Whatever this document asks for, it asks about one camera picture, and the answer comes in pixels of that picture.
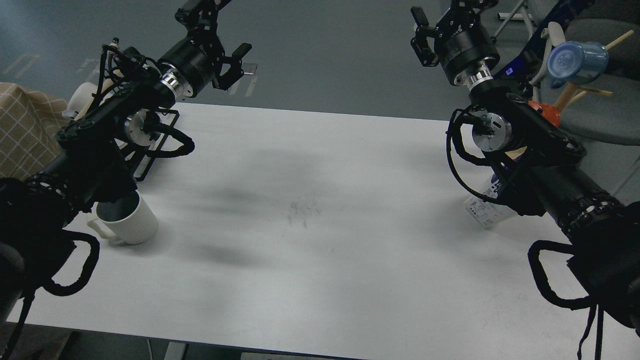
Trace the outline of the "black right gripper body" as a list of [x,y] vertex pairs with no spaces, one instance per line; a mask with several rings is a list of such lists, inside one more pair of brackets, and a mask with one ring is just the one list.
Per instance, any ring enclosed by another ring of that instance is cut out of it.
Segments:
[[464,73],[484,63],[493,70],[500,54],[482,25],[483,11],[475,9],[475,0],[451,0],[448,10],[436,24],[439,32],[434,50],[448,82],[462,86]]

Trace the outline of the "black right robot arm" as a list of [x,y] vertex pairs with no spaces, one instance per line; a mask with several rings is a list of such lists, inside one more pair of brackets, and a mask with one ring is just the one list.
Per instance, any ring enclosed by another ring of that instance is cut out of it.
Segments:
[[639,203],[623,205],[579,168],[585,148],[493,76],[500,59],[481,23],[496,0],[452,0],[435,26],[410,9],[410,44],[425,68],[441,65],[470,105],[455,109],[446,130],[446,161],[455,180],[487,203],[518,215],[549,214],[567,243],[537,240],[527,258],[543,298],[588,309],[582,339],[596,328],[602,357],[604,315],[639,330]]

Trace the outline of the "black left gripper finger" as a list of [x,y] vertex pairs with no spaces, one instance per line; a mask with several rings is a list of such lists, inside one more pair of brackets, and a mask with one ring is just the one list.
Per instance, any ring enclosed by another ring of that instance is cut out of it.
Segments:
[[188,0],[179,7],[174,19],[185,27],[195,27],[201,20],[202,12],[210,7],[210,0]]
[[221,53],[213,61],[212,86],[220,91],[228,91],[244,76],[243,57],[253,48],[251,43],[241,43],[231,55]]

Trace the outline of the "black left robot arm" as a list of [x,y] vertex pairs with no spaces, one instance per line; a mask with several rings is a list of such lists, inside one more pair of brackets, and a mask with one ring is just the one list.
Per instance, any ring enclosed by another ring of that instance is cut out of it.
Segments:
[[66,230],[80,212],[137,189],[128,150],[150,158],[190,154],[195,144],[173,127],[149,120],[206,86],[226,91],[242,78],[242,43],[226,54],[218,37],[218,14],[226,0],[188,0],[175,14],[186,37],[144,69],[149,59],[104,45],[101,66],[115,55],[125,73],[98,89],[85,115],[55,138],[61,153],[27,180],[1,180],[1,320],[19,300],[24,322],[35,292],[65,297],[87,285],[99,259],[99,240]]

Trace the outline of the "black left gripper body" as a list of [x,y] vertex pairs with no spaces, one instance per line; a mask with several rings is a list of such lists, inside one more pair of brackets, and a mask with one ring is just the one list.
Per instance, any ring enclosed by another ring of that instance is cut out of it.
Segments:
[[202,11],[199,24],[184,26],[185,38],[158,60],[160,82],[175,98],[194,98],[208,84],[212,85],[213,62],[222,53],[226,55],[217,32],[218,14],[218,10]]

